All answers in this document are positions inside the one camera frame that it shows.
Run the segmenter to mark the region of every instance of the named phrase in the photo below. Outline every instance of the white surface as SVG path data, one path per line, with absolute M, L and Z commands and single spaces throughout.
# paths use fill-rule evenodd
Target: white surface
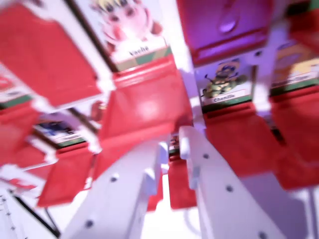
M 164 175 L 162 180 L 163 200 L 159 202 L 155 212 L 146 214 L 141 238 L 200 239 L 197 208 L 172 210 L 169 205 L 168 176 Z M 304 188 L 283 194 L 281 188 L 278 188 L 278 184 L 274 184 L 272 174 L 247 177 L 242 179 L 242 182 L 287 238 L 319 238 L 319 187 Z M 65 230 L 71 221 L 73 215 L 85 199 L 86 194 L 87 192 L 81 192 L 71 204 L 51 207 L 49 209 L 61 232 Z M 25 197 L 23 199 L 31 206 L 35 205 L 34 200 Z M 10 206 L 11 208 L 17 210 L 16 214 L 18 214 L 18 221 L 14 221 L 15 225 L 20 223 L 23 226 L 24 233 L 28 239 L 54 238 L 49 231 L 33 219 L 28 212 L 21 209 L 17 203 L 13 202 L 12 206 Z M 43 209 L 37 209 L 36 212 L 49 223 Z

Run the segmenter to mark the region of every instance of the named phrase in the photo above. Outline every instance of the screw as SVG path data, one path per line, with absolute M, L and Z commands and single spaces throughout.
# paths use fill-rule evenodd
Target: screw
M 90 228 L 90 227 L 93 226 L 93 224 L 94 224 L 94 223 L 93 223 L 92 220 L 87 220 L 86 223 L 85 223 L 85 227 L 86 227 L 86 228 Z
M 226 190 L 227 190 L 228 192 L 234 191 L 233 187 L 230 186 L 230 185 L 226 186 Z
M 259 238 L 260 239 L 267 239 L 267 234 L 264 232 L 259 232 Z

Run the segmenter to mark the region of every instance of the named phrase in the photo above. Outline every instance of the red plastic flap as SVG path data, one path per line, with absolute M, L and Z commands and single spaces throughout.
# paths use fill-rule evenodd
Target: red plastic flap
M 15 154 L 15 164 L 19 168 L 26 168 L 45 163 L 45 154 L 39 149 L 25 142 Z
M 194 64 L 205 64 L 267 40 L 271 0 L 178 0 Z
M 29 169 L 29 170 L 27 170 L 27 172 L 31 173 L 39 178 L 47 180 L 48 176 L 52 170 L 53 165 L 54 164 L 50 164 L 50 165 L 39 167 L 39 168 Z
M 39 113 L 29 103 L 0 111 L 0 165 L 10 163 L 13 154 L 22 147 L 25 138 L 32 132 Z
M 19 4 L 1 11 L 0 61 L 54 106 L 101 93 L 95 72 L 59 24 Z
M 57 155 L 59 161 L 51 169 L 38 201 L 39 207 L 70 203 L 84 189 L 93 155 L 86 148 Z
M 192 124 L 183 80 L 171 59 L 148 64 L 143 75 L 135 71 L 125 73 L 123 77 L 130 83 L 123 78 L 115 80 L 127 85 L 111 93 L 99 132 L 103 147 L 140 142 Z
M 168 183 L 171 208 L 191 208 L 197 205 L 195 191 L 188 184 L 186 160 L 169 163 Z
M 276 177 L 284 189 L 291 190 L 319 184 L 319 166 L 307 165 L 283 146 L 285 157 L 278 161 Z
M 291 18 L 291 37 L 319 54 L 319 9 Z
M 319 161 L 319 86 L 271 97 L 273 119 L 301 160 Z
M 137 143 L 124 144 L 118 147 L 103 147 L 103 151 L 96 155 L 93 179 L 96 180 L 114 162 L 131 150 Z
M 237 176 L 274 169 L 280 145 L 251 103 L 210 112 L 204 117 L 208 140 Z

